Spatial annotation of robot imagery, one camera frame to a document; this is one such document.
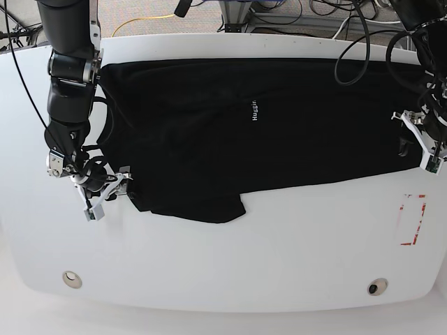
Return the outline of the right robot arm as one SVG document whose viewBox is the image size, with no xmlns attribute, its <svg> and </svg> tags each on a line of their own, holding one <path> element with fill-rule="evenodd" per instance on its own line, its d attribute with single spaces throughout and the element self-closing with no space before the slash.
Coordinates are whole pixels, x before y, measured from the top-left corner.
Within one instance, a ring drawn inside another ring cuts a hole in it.
<svg viewBox="0 0 447 335">
<path fill-rule="evenodd" d="M 103 217 L 102 204 L 127 192 L 129 170 L 110 174 L 104 156 L 91 157 L 111 141 L 111 134 L 86 145 L 94 103 L 108 107 L 110 128 L 115 128 L 115 107 L 96 96 L 103 49 L 97 1 L 38 1 L 43 30 L 52 47 L 47 65 L 50 90 L 49 121 L 44 138 L 50 152 L 47 172 L 55 178 L 68 177 L 84 203 L 89 220 Z"/>
</svg>

